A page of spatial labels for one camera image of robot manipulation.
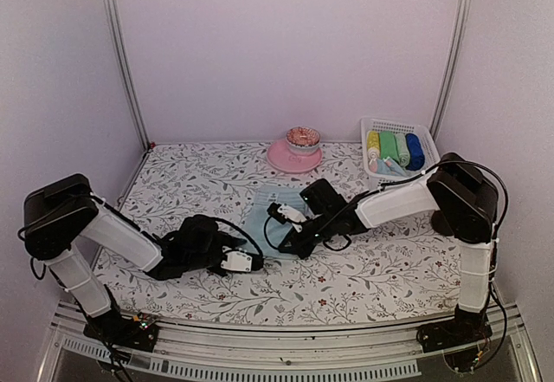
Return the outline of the light blue towel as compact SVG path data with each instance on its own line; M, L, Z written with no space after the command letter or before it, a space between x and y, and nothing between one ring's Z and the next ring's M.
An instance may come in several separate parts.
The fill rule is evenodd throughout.
M280 224L271 219L264 228L269 218L267 209L271 203L286 204L303 215L309 213L306 203L300 196L300 188L264 185L254 195L253 205L245 218L243 229L256 241L265 257L279 260L297 259L296 255L280 253L276 249L287 232L293 229L290 223Z

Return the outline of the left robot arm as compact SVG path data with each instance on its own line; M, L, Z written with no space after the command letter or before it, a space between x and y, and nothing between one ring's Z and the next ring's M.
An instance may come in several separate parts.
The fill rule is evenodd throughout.
M32 191L23 201L23 226L18 232L25 249L44 262L79 302L96 329L111 342L129 333L117 304L74 247L78 237L122 256L158 281L177 279L197 269L253 272L262 257L242 249L242 240L219 229L219 220L195 215L163 237L142 230L131 219L93 194L82 174Z

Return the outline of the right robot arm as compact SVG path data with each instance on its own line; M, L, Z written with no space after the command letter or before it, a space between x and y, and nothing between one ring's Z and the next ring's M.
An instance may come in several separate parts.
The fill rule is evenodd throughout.
M463 313L448 323L447 332L451 341L465 344L481 328L477 314L484 310L489 297L493 250L505 216L498 211L498 202L505 191L487 167L449 152L427 170L383 183L351 201L346 201L327 180L317 180L300 193L312 217L278 203L270 204L267 213L277 222L293 226L277 250L305 259L319 243L335 236L350 238L384 223L432 212L434 230L453 237L460 246L457 308Z

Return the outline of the pink plate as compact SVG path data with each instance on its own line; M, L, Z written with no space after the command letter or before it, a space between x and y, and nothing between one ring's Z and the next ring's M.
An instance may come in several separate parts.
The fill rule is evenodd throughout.
M322 159L321 149L311 155L291 152L285 139L275 141L267 149L267 162L273 168L284 173L301 174L309 172L317 168Z

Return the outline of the patterned bowl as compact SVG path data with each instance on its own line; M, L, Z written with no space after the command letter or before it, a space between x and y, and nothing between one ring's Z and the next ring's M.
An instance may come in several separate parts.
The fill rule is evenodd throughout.
M311 155L319 149L320 134L311 127L296 126L287 131L285 140L290 152Z

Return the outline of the yellow rolled towel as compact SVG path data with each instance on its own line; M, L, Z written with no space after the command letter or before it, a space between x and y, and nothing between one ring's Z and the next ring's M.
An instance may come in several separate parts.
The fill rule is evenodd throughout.
M376 131L369 131L366 137L368 167L371 168L381 157L380 137Z

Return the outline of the pale green rolled towel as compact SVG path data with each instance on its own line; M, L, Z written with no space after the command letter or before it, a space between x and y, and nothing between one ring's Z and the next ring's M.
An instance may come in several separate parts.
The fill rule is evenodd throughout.
M406 137L403 133L395 133L394 136L396 140L398 163L401 167L406 168L410 163L410 153Z

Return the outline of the blue rolled towel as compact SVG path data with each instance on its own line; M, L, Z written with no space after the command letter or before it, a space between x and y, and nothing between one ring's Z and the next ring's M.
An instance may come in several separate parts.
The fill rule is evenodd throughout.
M419 138L413 133L408 133L405 135L405 139L409 152L409 163L407 165L407 169L410 171L422 169L425 165L426 159Z

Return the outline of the dark brown cup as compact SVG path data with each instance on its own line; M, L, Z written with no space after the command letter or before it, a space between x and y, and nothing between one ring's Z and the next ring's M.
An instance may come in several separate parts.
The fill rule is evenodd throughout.
M454 234L443 212L440 210L436 210L432 214L431 226L432 229L441 236L452 236Z

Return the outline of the white plastic basket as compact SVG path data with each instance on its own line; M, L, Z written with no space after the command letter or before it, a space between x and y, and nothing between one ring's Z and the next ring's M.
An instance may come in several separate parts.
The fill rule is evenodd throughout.
M369 178L369 187L376 189L381 183L396 181L398 176L374 173L370 170L370 156L367 148L367 137L371 131L391 131L393 133L413 133L418 137L422 151L425 157L423 169L428 169L431 165L440 160L440 155L436 149L435 142L432 139L427 127L403 122L363 117L360 120L360 138L362 144L363 168Z

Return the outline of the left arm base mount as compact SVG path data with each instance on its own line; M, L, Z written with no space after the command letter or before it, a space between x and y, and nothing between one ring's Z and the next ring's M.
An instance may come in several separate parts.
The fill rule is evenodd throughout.
M158 340L159 327L140 317L126 318L112 309L98 317L84 314L87 324L84 335L109 346L122 346L152 353Z

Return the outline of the aluminium front rail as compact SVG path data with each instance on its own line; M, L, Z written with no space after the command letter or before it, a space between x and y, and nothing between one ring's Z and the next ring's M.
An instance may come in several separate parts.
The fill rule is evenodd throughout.
M538 361L515 304L491 306L492 338L468 372L466 344L424 352L420 321L272 327L161 319L152 352L119 358L87 338L78 308L61 302L47 332L41 381L540 381Z

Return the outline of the right aluminium post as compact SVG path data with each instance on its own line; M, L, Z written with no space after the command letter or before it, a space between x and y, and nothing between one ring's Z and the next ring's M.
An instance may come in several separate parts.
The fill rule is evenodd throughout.
M447 111L448 101L454 85L457 64L460 58L462 43L470 14L471 2L472 0L457 1L454 17L454 29L448 50L447 62L442 76L435 110L431 120L431 126L429 128L433 139L438 138L441 125Z

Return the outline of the aluminium post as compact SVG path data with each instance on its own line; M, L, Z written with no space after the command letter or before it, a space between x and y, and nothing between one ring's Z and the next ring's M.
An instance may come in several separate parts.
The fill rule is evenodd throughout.
M103 3L106 11L108 27L113 41L116 62L132 122L138 135L139 143L143 149L148 151L150 149L151 142L146 131L145 120L139 106L139 99L132 79L132 71L126 53L117 0L103 0Z
M447 111L448 101L454 85L457 64L460 58L462 43L470 14L471 2L472 0L457 1L454 17L454 29L448 50L447 62L442 76L435 110L431 120L431 126L429 128L433 139L438 138L441 125Z

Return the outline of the left aluminium post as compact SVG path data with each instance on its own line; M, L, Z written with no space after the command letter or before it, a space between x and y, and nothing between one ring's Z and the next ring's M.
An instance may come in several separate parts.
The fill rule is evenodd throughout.
M139 106L139 99L132 79L132 71L126 53L117 0L103 0L103 3L106 11L108 27L113 41L116 62L132 122L138 135L139 143L143 149L148 151L150 149L151 142L146 131L145 120Z

